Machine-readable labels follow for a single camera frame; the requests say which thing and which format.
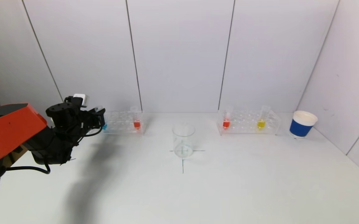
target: yellow liquid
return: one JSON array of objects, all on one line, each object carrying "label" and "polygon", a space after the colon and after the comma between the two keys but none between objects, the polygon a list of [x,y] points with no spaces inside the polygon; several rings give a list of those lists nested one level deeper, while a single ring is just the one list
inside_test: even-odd
[{"label": "yellow liquid", "polygon": [[259,119],[258,123],[257,123],[258,130],[262,130],[262,129],[264,129],[264,127],[265,127],[265,120],[264,119]]}]

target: white tabletop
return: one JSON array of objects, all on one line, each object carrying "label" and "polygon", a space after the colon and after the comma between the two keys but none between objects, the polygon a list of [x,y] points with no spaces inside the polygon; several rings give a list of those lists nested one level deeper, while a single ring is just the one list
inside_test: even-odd
[{"label": "white tabletop", "polygon": [[[315,129],[224,135],[215,114],[150,114],[144,136],[84,138],[51,174],[7,172],[0,224],[354,224],[359,167]],[[172,124],[195,125],[194,154],[172,150]],[[33,166],[26,153],[15,166]]]}]

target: paper cup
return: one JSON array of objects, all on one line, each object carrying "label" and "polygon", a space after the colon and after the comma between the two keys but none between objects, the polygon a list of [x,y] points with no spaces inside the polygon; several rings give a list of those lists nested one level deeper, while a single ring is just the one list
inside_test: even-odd
[{"label": "paper cup", "polygon": [[305,137],[318,118],[310,112],[298,110],[294,112],[293,121],[290,125],[290,134],[295,138]]}]

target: test tube with red liquid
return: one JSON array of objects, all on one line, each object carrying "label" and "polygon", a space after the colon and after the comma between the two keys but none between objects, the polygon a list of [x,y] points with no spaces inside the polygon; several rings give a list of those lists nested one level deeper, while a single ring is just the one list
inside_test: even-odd
[{"label": "test tube with red liquid", "polygon": [[233,108],[231,106],[227,106],[224,111],[224,121],[222,122],[222,127],[224,130],[227,130],[230,126],[230,117]]},{"label": "test tube with red liquid", "polygon": [[132,120],[134,122],[134,128],[139,130],[141,129],[141,120],[139,119],[139,111],[137,106],[131,107]]}]

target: red liquid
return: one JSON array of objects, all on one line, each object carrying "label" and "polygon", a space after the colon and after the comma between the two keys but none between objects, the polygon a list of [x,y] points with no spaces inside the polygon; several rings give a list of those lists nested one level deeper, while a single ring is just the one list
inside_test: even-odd
[{"label": "red liquid", "polygon": [[134,121],[134,128],[135,129],[140,129],[141,128],[141,122],[140,121]]},{"label": "red liquid", "polygon": [[229,128],[230,126],[230,120],[229,119],[224,119],[224,123],[222,124],[223,128],[226,130]]}]

